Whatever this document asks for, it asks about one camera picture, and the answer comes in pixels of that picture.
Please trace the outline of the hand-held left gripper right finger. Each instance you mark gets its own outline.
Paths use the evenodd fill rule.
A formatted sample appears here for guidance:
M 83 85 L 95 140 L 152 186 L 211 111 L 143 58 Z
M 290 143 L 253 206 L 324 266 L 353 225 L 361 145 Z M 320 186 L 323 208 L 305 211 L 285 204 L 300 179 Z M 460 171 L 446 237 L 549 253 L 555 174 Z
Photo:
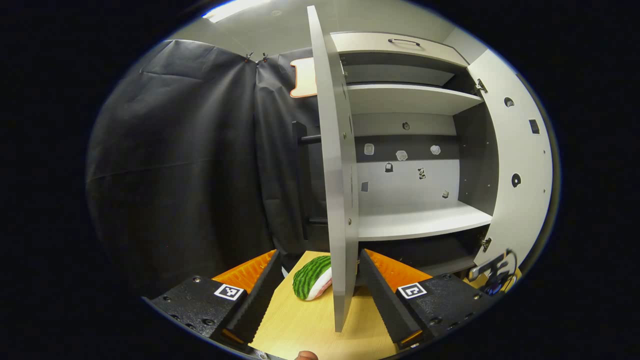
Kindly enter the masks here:
M 368 249 L 359 253 L 359 276 L 398 349 L 445 337 L 496 303 L 455 275 L 428 275 Z

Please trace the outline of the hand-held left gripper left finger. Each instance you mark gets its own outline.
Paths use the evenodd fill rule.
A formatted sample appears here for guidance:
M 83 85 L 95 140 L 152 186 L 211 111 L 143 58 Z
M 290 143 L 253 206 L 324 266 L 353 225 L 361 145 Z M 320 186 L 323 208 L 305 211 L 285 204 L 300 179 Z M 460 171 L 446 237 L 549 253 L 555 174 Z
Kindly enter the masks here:
M 187 330 L 226 346 L 247 346 L 282 282 L 281 264 L 275 249 L 252 259 L 210 249 L 159 251 L 142 258 L 145 295 Z

